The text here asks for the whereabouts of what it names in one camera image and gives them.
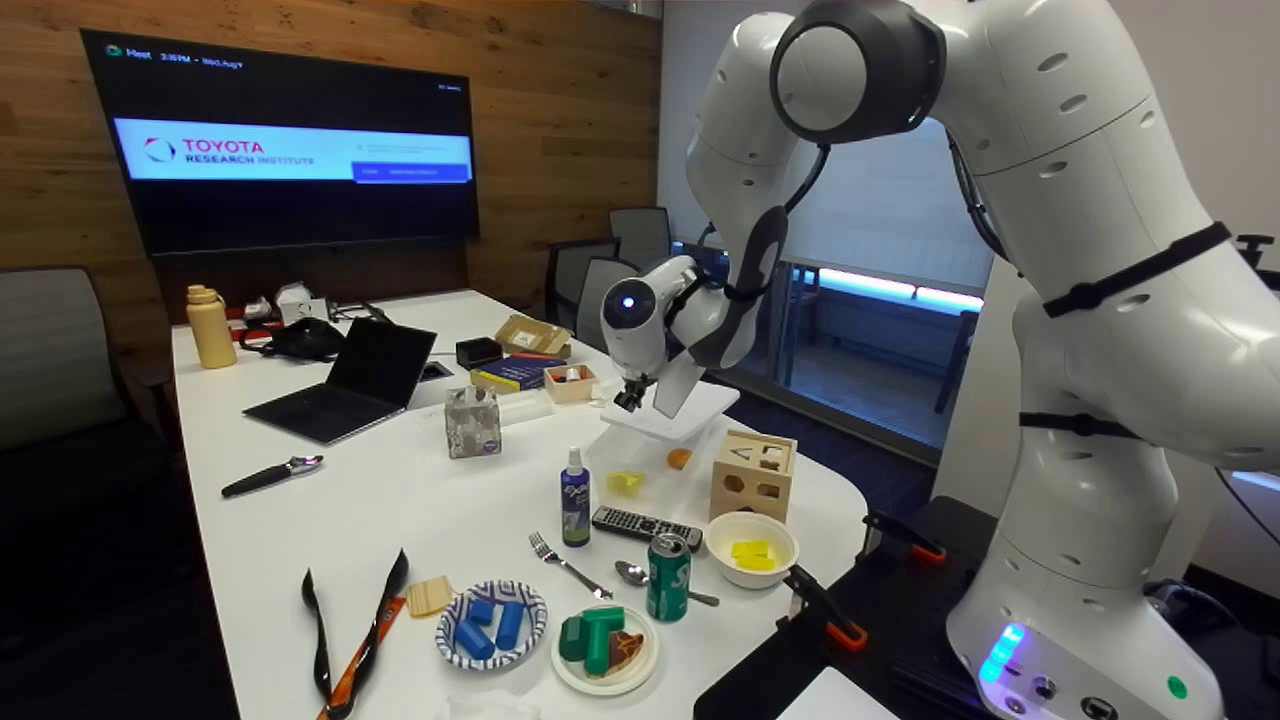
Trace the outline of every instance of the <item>screen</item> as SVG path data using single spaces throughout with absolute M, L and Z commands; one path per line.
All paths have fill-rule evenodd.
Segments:
M 481 237 L 463 76 L 84 30 L 152 257 Z

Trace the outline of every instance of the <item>chair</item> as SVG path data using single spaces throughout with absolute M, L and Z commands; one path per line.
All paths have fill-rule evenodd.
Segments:
M 610 231 L 618 237 L 618 257 L 639 270 L 672 257 L 670 209 L 618 209 L 610 210 Z
M 552 259 L 550 259 L 550 281 L 545 281 L 545 318 L 574 326 L 577 323 L 577 303 L 584 297 L 587 285 L 587 265 L 598 257 L 618 257 L 618 238 L 569 238 L 569 242 L 552 242 Z
M 100 510 L 163 490 L 167 443 L 126 401 L 80 268 L 0 270 L 0 394 L 0 639 L 11 643 Z
M 614 290 L 614 285 L 637 276 L 637 265 L 629 259 L 614 259 L 614 257 L 598 257 L 587 265 L 587 281 L 577 303 L 577 318 L 574 318 L 574 335 L 601 346 L 606 352 L 606 318 L 601 318 L 601 303 Z

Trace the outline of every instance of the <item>wire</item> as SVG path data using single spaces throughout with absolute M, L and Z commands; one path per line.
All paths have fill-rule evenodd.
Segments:
M 829 166 L 829 157 L 832 157 L 832 144 L 818 144 L 818 161 L 812 161 L 809 177 L 802 179 L 802 186 L 794 193 L 794 200 L 784 202 L 784 210 L 794 210 L 812 193 L 812 182 Z
M 832 144 L 818 144 L 818 161 L 812 161 L 809 177 L 795 182 L 795 193 L 787 194 L 784 210 L 794 210 L 812 193 L 812 182 L 829 166 L 829 157 L 832 157 Z M 703 249 L 712 231 L 716 231 L 716 222 L 708 220 L 708 226 L 695 237 L 694 249 Z
M 1275 526 L 1263 525 L 1263 519 L 1250 508 L 1250 499 L 1237 490 L 1234 475 L 1216 467 L 1216 478 L 1234 490 L 1234 499 L 1245 508 L 1245 514 L 1250 514 L 1273 545 L 1280 545 Z
M 1234 605 L 1224 605 L 1222 594 L 1197 586 L 1197 582 L 1186 582 L 1186 580 L 1164 580 L 1164 582 L 1148 582 L 1146 594 L 1157 605 L 1157 613 L 1164 621 L 1178 621 L 1179 608 L 1197 608 L 1197 621 L 1210 624 L 1210 613 L 1216 613 L 1216 628 L 1237 628 L 1239 616 Z
M 985 200 L 978 194 L 978 186 L 973 186 L 973 177 L 968 177 L 968 166 L 964 166 L 964 161 L 960 161 L 960 149 L 955 149 L 955 137 L 951 137 L 951 133 L 949 133 L 949 149 L 951 149 L 955 182 L 960 182 L 960 194 L 964 194 L 964 209 L 968 209 L 968 220 L 973 220 L 978 237 L 980 237 L 997 257 L 1008 259 L 1005 238 L 1000 238 L 1000 231 L 994 226 L 988 202 L 985 202 Z

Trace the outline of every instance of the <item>cardboard box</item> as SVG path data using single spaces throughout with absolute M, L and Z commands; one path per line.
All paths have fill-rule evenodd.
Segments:
M 545 366 L 545 388 L 552 390 L 557 405 L 587 405 L 598 375 L 587 364 L 577 364 L 577 375 L 569 366 Z

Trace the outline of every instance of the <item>bowl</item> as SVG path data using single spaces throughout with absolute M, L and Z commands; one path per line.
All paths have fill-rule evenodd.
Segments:
M 716 573 L 735 586 L 776 586 L 802 561 L 795 530 L 759 510 L 724 510 L 703 526 Z

